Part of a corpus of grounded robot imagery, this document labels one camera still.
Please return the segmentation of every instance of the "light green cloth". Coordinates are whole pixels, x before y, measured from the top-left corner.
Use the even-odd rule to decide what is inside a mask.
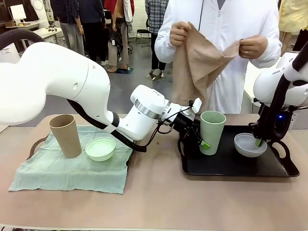
[[[78,126],[82,147],[80,156],[67,159],[51,133],[29,160],[17,169],[9,191],[19,190],[93,190],[123,194],[127,166],[132,149],[109,133],[93,126]],[[106,161],[95,162],[85,153],[87,143],[97,137],[112,137],[116,141],[115,154]]]

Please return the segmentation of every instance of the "beige cup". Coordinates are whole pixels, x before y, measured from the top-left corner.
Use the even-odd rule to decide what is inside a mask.
[[[81,154],[76,121],[72,115],[60,115],[53,118],[49,122],[49,127],[66,158],[75,158]]]

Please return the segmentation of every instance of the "white jacket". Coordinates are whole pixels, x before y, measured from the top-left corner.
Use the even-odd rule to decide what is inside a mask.
[[[172,24],[191,22],[198,29],[201,8],[202,0],[169,0],[164,24],[155,43],[160,61],[173,61],[175,47],[170,44]],[[217,0],[205,0],[200,32],[221,51],[236,40],[253,35],[265,36],[268,39],[267,49],[258,59],[250,60],[254,66],[263,68],[274,65],[281,54],[278,22],[276,0],[226,0],[221,10]],[[248,61],[237,56],[222,71],[213,84],[211,110],[232,114],[241,112]]]

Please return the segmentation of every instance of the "chair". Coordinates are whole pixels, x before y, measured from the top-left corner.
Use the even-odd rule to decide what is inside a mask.
[[[136,44],[140,44],[142,47],[149,47],[151,45],[151,38],[149,36],[149,34],[151,33],[149,31],[149,19],[146,20],[146,28],[147,29],[139,29],[137,30],[137,34],[136,34]],[[142,35],[147,34],[148,37],[146,38],[147,41],[142,41]],[[137,42],[137,38],[138,35],[140,35],[140,42]]]

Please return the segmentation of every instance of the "bowl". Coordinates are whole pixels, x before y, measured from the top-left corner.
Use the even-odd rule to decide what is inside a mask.
[[[267,149],[268,145],[262,141],[261,146],[256,146],[256,138],[249,133],[241,133],[234,137],[235,149],[239,154],[246,157],[261,156]]]
[[[115,153],[115,140],[110,137],[99,137],[91,140],[86,146],[86,154],[94,161],[105,161]]]

